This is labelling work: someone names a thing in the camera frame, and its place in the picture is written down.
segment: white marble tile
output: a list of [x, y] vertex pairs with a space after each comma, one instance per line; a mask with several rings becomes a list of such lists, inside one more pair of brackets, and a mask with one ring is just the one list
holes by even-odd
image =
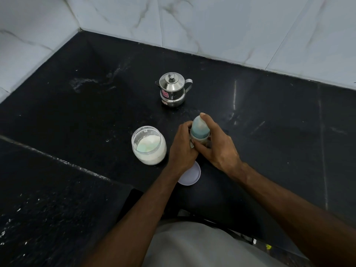
[[163, 46], [265, 69], [307, 0], [159, 0]]
[[63, 0], [0, 0], [0, 86], [14, 91], [78, 29]]
[[67, 0], [84, 30], [162, 46], [157, 0]]
[[267, 67], [356, 89], [356, 0], [310, 0]]
[[0, 87], [0, 103], [3, 102], [10, 93], [6, 92], [3, 88]]

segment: right hand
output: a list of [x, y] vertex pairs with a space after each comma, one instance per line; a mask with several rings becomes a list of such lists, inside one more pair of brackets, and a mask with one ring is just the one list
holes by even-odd
[[200, 117], [207, 123], [210, 129], [211, 149], [206, 148], [199, 141], [193, 140], [195, 149], [230, 178], [236, 176], [240, 172], [243, 163], [240, 160], [233, 140], [224, 133], [209, 115], [201, 113]]

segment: forearm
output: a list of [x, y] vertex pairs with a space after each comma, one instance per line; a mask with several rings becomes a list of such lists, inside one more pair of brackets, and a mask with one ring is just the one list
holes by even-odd
[[169, 168], [105, 236], [83, 266], [141, 266], [167, 201], [179, 179]]
[[315, 265], [354, 265], [356, 231], [353, 228], [260, 175], [246, 163], [231, 177], [276, 219]]

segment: teapot handle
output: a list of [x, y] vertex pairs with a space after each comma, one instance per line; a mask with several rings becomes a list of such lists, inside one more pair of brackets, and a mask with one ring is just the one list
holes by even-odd
[[192, 86], [193, 86], [193, 80], [191, 80], [191, 79], [186, 79], [185, 80], [185, 84], [186, 83], [191, 83], [191, 85], [187, 88], [187, 89], [185, 89], [185, 92], [187, 93], [191, 88], [192, 88]]

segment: hand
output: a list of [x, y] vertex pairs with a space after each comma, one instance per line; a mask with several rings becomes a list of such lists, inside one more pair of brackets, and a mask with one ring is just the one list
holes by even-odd
[[193, 121], [188, 121], [178, 127], [177, 134], [169, 151], [167, 167], [174, 173], [177, 173], [177, 177], [180, 177], [185, 171], [190, 169], [198, 156], [198, 152], [190, 147], [188, 128], [192, 123]]
[[243, 165], [233, 140], [222, 131], [220, 126], [209, 115], [201, 113], [200, 117], [207, 123], [210, 129], [212, 146], [211, 149], [208, 149], [199, 141], [194, 140], [195, 149], [215, 167], [232, 178], [241, 171]]

